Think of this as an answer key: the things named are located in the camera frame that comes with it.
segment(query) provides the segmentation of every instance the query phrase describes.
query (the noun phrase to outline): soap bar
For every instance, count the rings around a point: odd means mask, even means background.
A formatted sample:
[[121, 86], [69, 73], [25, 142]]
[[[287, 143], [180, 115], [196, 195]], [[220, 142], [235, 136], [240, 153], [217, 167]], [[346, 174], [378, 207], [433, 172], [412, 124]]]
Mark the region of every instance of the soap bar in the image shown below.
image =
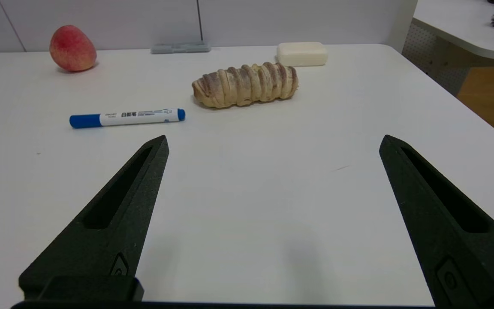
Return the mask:
[[278, 61], [289, 67], [310, 67], [327, 62], [327, 49], [319, 42], [281, 43]]

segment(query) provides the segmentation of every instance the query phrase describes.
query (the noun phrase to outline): apple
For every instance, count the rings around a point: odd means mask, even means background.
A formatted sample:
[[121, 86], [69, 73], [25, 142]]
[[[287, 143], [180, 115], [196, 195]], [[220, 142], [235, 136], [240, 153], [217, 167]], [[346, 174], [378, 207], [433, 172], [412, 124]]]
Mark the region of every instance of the apple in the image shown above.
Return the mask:
[[71, 72], [90, 69], [96, 61], [93, 43], [73, 25], [61, 26], [55, 31], [49, 52], [59, 67]]

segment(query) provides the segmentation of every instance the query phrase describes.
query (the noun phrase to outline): bread roll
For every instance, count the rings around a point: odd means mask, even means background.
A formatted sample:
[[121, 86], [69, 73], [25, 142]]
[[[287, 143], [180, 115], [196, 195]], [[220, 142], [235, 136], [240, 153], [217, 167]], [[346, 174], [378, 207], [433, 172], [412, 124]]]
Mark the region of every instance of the bread roll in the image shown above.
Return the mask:
[[192, 83], [196, 100], [208, 107], [243, 106], [255, 101], [270, 102], [287, 99], [298, 88], [298, 77], [293, 67], [265, 62], [258, 66], [242, 65], [210, 74]]

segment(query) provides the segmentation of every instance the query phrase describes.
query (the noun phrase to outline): white table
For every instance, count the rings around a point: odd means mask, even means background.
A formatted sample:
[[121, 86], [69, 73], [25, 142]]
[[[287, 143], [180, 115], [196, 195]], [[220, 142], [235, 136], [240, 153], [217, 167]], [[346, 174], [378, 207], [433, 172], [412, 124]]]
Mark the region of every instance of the white table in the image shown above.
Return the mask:
[[494, 59], [494, 4], [487, 0], [418, 0], [414, 19], [439, 37]]
[[[404, 139], [494, 218], [494, 129], [396, 51], [330, 45], [283, 102], [194, 104], [204, 73], [275, 47], [100, 51], [64, 74], [0, 53], [0, 308], [19, 274], [145, 141], [170, 156], [137, 277], [145, 300], [431, 305], [378, 148]], [[71, 114], [175, 107], [182, 123], [74, 130]]]

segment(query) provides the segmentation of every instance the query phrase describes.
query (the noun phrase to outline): marker pen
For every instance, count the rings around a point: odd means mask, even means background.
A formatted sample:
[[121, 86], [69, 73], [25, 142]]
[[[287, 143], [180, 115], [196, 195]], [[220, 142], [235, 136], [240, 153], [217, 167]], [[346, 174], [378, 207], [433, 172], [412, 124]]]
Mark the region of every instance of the marker pen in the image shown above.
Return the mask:
[[70, 116], [70, 125], [76, 129], [83, 127], [106, 127], [139, 123], [184, 121], [186, 112], [180, 108], [166, 108], [159, 111], [138, 111], [125, 113], [89, 114]]

